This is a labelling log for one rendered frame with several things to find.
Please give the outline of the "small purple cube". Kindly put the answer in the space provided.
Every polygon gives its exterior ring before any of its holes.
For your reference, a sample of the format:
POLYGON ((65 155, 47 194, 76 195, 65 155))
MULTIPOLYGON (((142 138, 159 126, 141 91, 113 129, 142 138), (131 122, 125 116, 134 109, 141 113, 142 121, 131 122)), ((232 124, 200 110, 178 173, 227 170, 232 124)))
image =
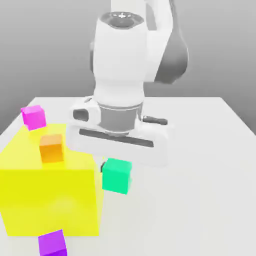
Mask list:
POLYGON ((40 256, 68 256, 63 230, 40 235, 38 237, 40 256))

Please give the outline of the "small orange cube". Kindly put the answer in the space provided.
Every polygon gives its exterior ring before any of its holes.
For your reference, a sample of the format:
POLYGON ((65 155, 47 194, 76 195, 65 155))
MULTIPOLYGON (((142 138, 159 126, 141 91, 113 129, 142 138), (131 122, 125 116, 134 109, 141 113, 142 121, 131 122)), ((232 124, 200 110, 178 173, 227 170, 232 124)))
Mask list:
POLYGON ((64 160, 62 135, 43 135, 40 138, 39 151, 41 160, 44 164, 62 162, 64 160))

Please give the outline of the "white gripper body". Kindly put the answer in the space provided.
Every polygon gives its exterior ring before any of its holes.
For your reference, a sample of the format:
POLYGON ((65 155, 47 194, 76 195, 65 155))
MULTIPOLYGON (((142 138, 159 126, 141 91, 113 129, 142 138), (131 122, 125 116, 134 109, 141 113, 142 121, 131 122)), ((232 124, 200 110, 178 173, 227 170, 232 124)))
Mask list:
POLYGON ((76 152, 162 167, 169 162, 168 129, 159 124, 140 123, 127 136, 117 137, 68 124, 65 141, 76 152))

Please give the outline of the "small magenta cube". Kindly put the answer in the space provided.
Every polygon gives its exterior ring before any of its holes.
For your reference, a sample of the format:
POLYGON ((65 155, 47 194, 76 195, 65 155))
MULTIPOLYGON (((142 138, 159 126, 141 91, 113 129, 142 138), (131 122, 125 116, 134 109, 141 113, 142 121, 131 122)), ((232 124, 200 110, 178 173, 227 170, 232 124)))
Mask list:
POLYGON ((22 107, 20 111, 23 123, 29 131, 44 128, 46 126, 45 111, 40 105, 22 107))

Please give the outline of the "small green cube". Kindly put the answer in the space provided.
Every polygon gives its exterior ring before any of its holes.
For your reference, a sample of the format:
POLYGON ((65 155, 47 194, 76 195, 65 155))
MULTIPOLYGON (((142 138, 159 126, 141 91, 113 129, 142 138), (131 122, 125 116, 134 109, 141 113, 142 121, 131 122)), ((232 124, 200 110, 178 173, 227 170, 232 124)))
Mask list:
POLYGON ((130 161, 108 158, 101 168, 102 189, 126 195, 132 181, 131 170, 130 161))

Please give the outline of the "large yellow box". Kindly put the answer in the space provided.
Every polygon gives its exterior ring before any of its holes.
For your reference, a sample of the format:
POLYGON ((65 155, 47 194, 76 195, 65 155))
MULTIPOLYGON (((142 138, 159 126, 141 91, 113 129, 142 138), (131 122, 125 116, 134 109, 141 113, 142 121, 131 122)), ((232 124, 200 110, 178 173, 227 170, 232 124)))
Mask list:
POLYGON ((0 214, 9 236, 99 235, 104 192, 92 155, 64 147, 63 161, 41 161, 40 138, 65 133, 61 123, 22 126, 0 152, 0 214))

